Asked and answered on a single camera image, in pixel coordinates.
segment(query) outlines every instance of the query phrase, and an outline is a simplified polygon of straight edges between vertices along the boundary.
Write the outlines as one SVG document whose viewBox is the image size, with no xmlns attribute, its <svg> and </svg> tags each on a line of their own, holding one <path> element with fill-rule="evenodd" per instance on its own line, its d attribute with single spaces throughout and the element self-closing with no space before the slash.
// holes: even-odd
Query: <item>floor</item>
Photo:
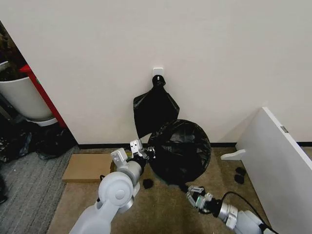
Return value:
<svg viewBox="0 0 312 234">
<path fill-rule="evenodd" d="M 8 200 L 0 205 L 1 234 L 44 234 L 65 188 L 61 181 L 73 148 L 48 161 L 36 153 L 3 164 Z"/>
<path fill-rule="evenodd" d="M 235 169 L 240 161 L 222 161 L 220 156 L 232 153 L 235 148 L 213 148 L 206 172 L 189 183 L 204 186 L 206 191 L 221 198 L 227 191 L 235 191 L 247 198 L 267 221 L 253 186 L 245 176 L 243 185 L 234 181 Z M 224 224 L 211 215 L 199 214 L 191 207 L 179 188 L 167 186 L 158 180 L 149 166 L 140 179 L 151 178 L 154 186 L 141 187 L 133 207 L 124 214 L 117 214 L 112 222 L 112 234 L 230 234 Z M 48 234 L 67 234 L 85 208 L 95 203 L 98 183 L 68 183 L 52 220 Z M 243 210 L 250 208 L 240 199 L 229 196 L 227 202 Z"/>
<path fill-rule="evenodd" d="M 80 152 L 109 153 L 112 150 Z M 213 148 L 207 171 L 192 184 L 205 186 L 215 197 L 222 197 L 228 190 L 239 192 L 266 220 L 248 176 L 243 185 L 234 182 L 234 170 L 237 166 L 242 166 L 241 162 L 220 160 L 222 154 L 234 150 L 235 148 Z M 312 147 L 305 147 L 304 150 L 312 158 Z M 67 234 L 80 213 L 94 204 L 98 196 L 98 184 L 69 183 L 65 186 L 61 181 L 73 152 L 78 153 L 79 149 L 73 148 L 63 156 L 49 161 L 42 161 L 36 154 L 29 154 L 1 168 L 9 197 L 0 205 L 1 234 Z M 221 221 L 193 210 L 185 195 L 178 188 L 168 187 L 157 180 L 149 166 L 141 178 L 141 184 L 144 178 L 153 179 L 154 187 L 149 190 L 141 188 L 134 206 L 115 217 L 112 223 L 113 234 L 231 233 Z M 236 197 L 231 196 L 227 201 L 241 209 L 249 209 Z"/>
</svg>

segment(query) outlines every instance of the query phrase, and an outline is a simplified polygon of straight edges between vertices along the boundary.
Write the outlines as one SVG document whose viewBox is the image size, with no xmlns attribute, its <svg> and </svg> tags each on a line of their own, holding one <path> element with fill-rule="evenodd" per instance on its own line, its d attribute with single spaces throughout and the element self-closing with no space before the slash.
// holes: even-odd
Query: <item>black trash bag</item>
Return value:
<svg viewBox="0 0 312 234">
<path fill-rule="evenodd" d="M 10 162 L 33 151 L 31 147 L 33 138 L 31 128 L 34 125 L 36 124 L 27 121 L 16 125 L 7 123 L 5 130 L 0 134 L 0 161 Z"/>
<path fill-rule="evenodd" d="M 133 100 L 136 132 L 139 138 L 157 131 L 166 122 L 177 119 L 179 106 L 168 94 L 164 77 L 156 75 L 152 79 L 153 88 Z"/>
<path fill-rule="evenodd" d="M 77 145 L 69 129 L 63 129 L 57 123 L 42 131 L 40 138 L 36 143 L 36 153 L 44 160 L 59 157 Z"/>
<path fill-rule="evenodd" d="M 206 133 L 197 124 L 174 120 L 152 133 L 148 143 L 155 147 L 150 161 L 153 171 L 168 184 L 183 186 L 194 181 L 207 168 L 211 146 Z"/>
</svg>

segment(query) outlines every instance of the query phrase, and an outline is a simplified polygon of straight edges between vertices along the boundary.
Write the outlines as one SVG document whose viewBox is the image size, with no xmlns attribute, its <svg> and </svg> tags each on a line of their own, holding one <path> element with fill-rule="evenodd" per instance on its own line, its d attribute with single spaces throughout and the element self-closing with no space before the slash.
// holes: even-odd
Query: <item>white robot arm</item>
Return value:
<svg viewBox="0 0 312 234">
<path fill-rule="evenodd" d="M 127 162 L 123 148 L 111 153 L 117 171 L 109 173 L 98 188 L 98 200 L 79 217 L 70 234 L 109 234 L 111 222 L 116 213 L 124 213 L 131 208 L 134 197 L 140 189 L 138 182 L 148 159 L 140 140 L 131 142 L 132 158 Z"/>
<path fill-rule="evenodd" d="M 124 213 L 131 208 L 134 197 L 140 189 L 138 182 L 148 159 L 155 158 L 153 147 L 143 149 L 140 140 L 130 143 L 132 158 L 123 148 L 111 153 L 117 171 L 108 174 L 98 188 L 98 200 L 88 207 L 73 226 L 70 234 L 109 234 L 111 222 L 117 213 Z M 190 186 L 187 199 L 203 214 L 212 213 L 237 234 L 272 234 L 264 222 L 250 211 L 240 211 L 216 200 L 202 187 Z"/>
<path fill-rule="evenodd" d="M 251 211 L 238 211 L 236 207 L 225 203 L 223 199 L 215 199 L 212 194 L 205 193 L 203 187 L 190 186 L 186 197 L 200 213 L 212 214 L 221 219 L 236 234 L 276 233 Z"/>
</svg>

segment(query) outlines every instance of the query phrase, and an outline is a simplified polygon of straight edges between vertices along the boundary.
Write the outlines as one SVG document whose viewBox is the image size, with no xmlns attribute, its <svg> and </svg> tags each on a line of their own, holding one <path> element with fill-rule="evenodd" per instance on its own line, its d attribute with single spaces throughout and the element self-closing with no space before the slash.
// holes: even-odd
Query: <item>black bag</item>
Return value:
<svg viewBox="0 0 312 234">
<path fill-rule="evenodd" d="M 153 77 L 153 88 L 133 100 L 136 132 L 139 138 L 157 131 L 166 122 L 177 119 L 179 106 L 168 94 L 164 77 Z"/>
<path fill-rule="evenodd" d="M 168 184 L 194 181 L 207 168 L 211 146 L 206 133 L 197 124 L 177 119 L 152 133 L 148 143 L 155 147 L 150 161 L 153 171 Z"/>
</svg>

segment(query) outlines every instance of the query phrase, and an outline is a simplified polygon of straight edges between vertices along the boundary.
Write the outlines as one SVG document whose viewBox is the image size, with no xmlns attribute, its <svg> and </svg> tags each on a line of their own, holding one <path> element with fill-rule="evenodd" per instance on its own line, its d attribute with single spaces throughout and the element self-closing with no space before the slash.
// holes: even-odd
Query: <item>carpet floor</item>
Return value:
<svg viewBox="0 0 312 234">
<path fill-rule="evenodd" d="M 72 148 L 61 157 L 41 160 L 36 153 L 1 167 L 8 200 L 0 205 L 1 234 L 44 234 L 65 188 L 61 181 Z"/>
</svg>

